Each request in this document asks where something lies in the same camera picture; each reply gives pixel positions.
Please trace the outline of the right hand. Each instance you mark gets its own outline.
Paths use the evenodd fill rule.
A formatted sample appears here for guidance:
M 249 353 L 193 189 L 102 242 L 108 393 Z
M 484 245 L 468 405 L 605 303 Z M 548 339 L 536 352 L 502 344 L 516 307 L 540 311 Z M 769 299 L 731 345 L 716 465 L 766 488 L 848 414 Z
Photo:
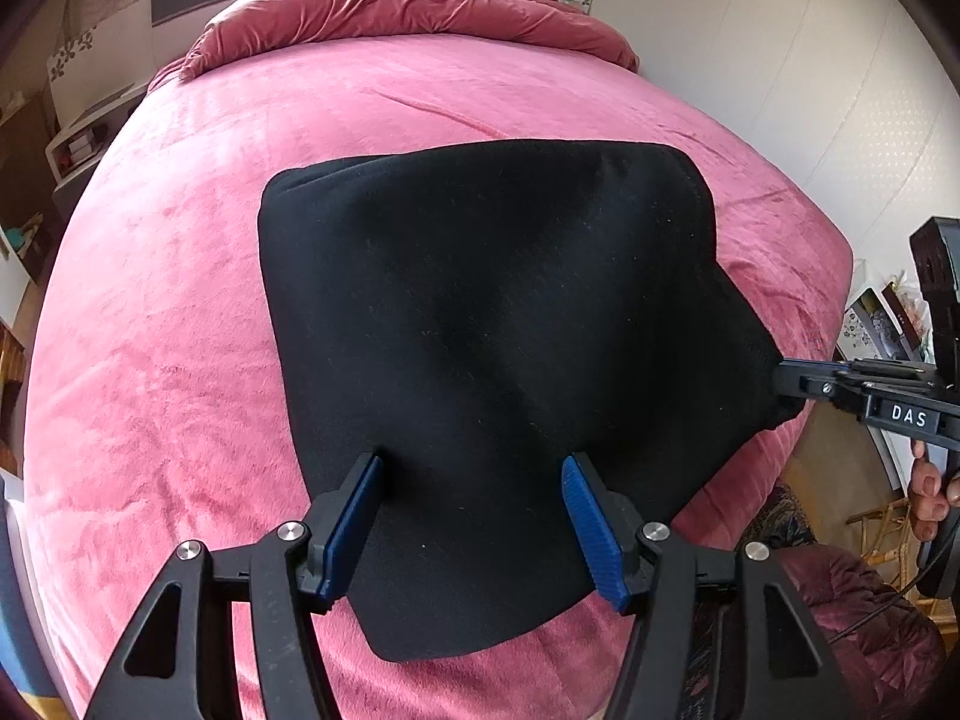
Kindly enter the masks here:
M 958 478 L 946 483 L 942 472 L 929 460 L 928 447 L 921 440 L 911 441 L 911 468 L 908 499 L 911 528 L 921 543 L 931 543 L 940 523 L 958 507 Z

